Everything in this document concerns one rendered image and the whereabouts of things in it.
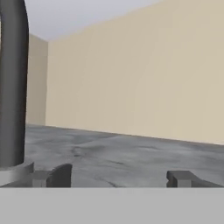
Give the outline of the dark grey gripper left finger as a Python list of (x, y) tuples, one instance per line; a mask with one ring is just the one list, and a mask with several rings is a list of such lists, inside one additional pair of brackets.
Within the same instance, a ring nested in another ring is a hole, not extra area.
[(27, 178), (3, 185), (3, 187), (69, 188), (72, 183), (72, 168), (71, 164), (61, 164), (50, 171), (37, 170)]

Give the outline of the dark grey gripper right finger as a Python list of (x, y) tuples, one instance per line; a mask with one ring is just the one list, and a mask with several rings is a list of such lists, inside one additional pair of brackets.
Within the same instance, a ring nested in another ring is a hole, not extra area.
[(199, 188), (223, 188), (210, 181), (198, 178), (190, 171), (168, 171), (166, 173), (167, 187), (199, 187)]

